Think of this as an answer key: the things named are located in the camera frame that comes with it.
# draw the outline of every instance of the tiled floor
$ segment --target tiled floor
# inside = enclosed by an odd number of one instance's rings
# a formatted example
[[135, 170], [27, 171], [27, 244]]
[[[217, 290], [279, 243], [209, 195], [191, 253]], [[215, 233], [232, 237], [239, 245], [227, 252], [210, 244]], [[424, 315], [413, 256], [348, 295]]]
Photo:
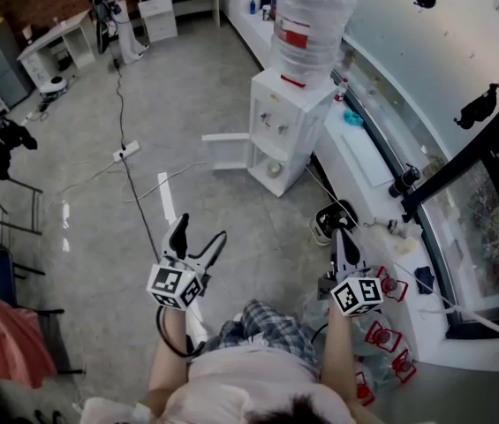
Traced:
[[[228, 25], [211, 19], [179, 26], [179, 36], [155, 44], [136, 64], [122, 68], [126, 140], [141, 151], [129, 159], [138, 193], [169, 175], [205, 160], [201, 135], [246, 132], [250, 80], [258, 68]], [[29, 122], [36, 151], [19, 148], [11, 176], [45, 191], [43, 236], [12, 233], [14, 259], [47, 272], [18, 281], [19, 302], [32, 307], [63, 307], [60, 327], [72, 364], [86, 364], [80, 387], [84, 397], [104, 396], [132, 404], [145, 391], [157, 339], [156, 304], [145, 292], [154, 262], [140, 212], [122, 172], [59, 195], [89, 178], [119, 149], [117, 74], [110, 54], [79, 72], [68, 93], [49, 108], [49, 118]], [[12, 117], [21, 121], [38, 98], [23, 102]], [[121, 170], [115, 166], [111, 170]], [[329, 249], [319, 248], [306, 227], [328, 203], [307, 175], [277, 199], [245, 171], [213, 172], [194, 166], [169, 182], [176, 215], [191, 216], [189, 246], [196, 253], [220, 230], [227, 245], [210, 273], [199, 300], [207, 327], [222, 323], [251, 299], [265, 299], [299, 314], [306, 292], [329, 266]], [[30, 195], [0, 185], [0, 199], [14, 223], [28, 222]], [[169, 227], [157, 190], [141, 201], [155, 243]], [[15, 416], [35, 408], [58, 409], [68, 422], [79, 377], [47, 380], [40, 390], [9, 382], [0, 389]]]

